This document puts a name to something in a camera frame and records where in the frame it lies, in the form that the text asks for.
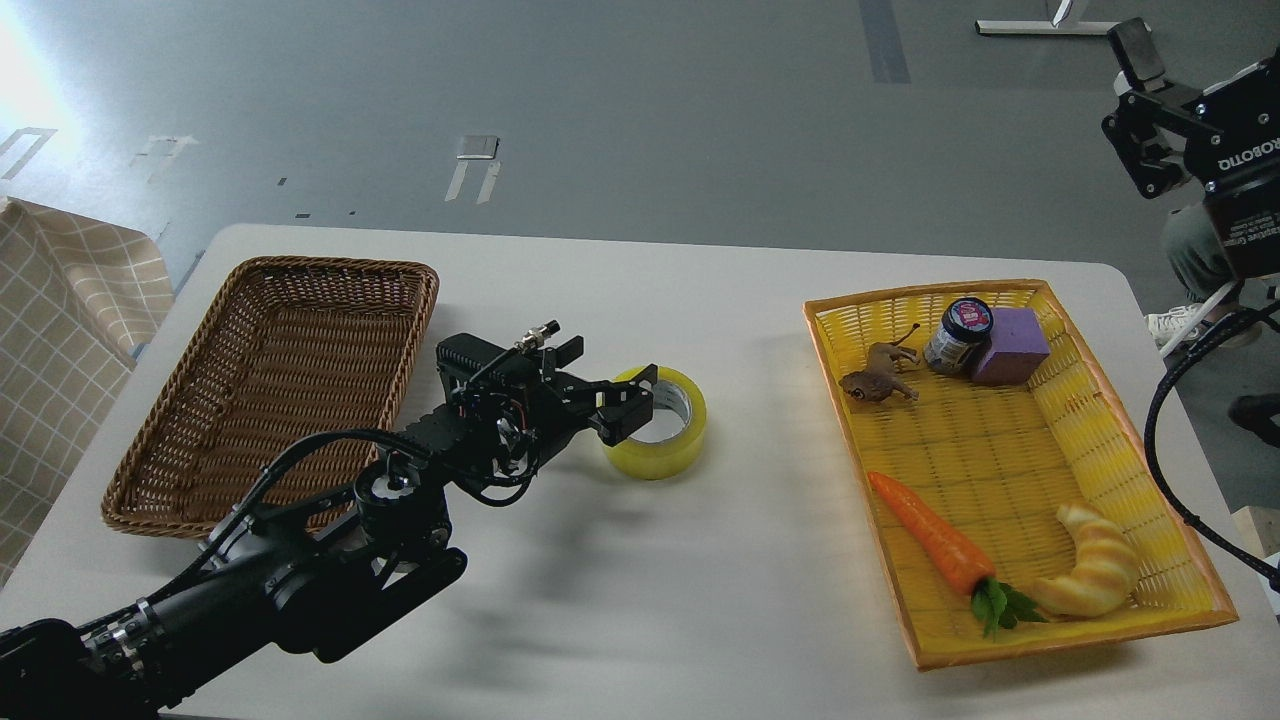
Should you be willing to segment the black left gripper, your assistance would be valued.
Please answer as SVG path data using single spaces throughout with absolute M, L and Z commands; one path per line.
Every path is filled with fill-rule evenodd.
M 520 448 L 527 456 L 554 456 L 582 430 L 594 430 L 604 446 L 616 447 L 653 419 L 658 380 L 655 364 L 631 368 L 612 380 L 534 372 L 520 391 Z

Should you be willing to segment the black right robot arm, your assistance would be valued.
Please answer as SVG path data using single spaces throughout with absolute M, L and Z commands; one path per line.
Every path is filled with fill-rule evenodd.
M 1277 58 L 1196 88 L 1171 79 L 1140 18 L 1106 33 L 1120 67 L 1117 106 L 1101 128 L 1146 199 L 1196 182 L 1201 201 L 1175 211 L 1167 256 L 1187 306 L 1152 315 L 1164 354 L 1190 360 L 1277 325 L 1277 305 L 1244 307 L 1244 281 L 1277 274 Z

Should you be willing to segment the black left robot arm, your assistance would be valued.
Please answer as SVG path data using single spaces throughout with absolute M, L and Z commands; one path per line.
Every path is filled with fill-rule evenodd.
M 5 719 L 155 719 L 268 644 L 333 664 L 461 578 L 445 491 L 518 501 L 581 430 L 616 446 L 654 414 L 659 369 L 585 380 L 557 322 L 508 347 L 436 346 L 444 402 L 401 432 L 307 436 L 270 461 L 198 557 L 91 623 L 3 634 Z

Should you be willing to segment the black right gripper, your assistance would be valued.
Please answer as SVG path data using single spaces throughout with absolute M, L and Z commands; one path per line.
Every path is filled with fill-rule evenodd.
M 1102 122 L 1133 184 L 1156 199 L 1190 181 L 1238 279 L 1277 273 L 1277 56 L 1197 90 L 1166 78 L 1143 18 L 1106 31 L 1120 72 Z

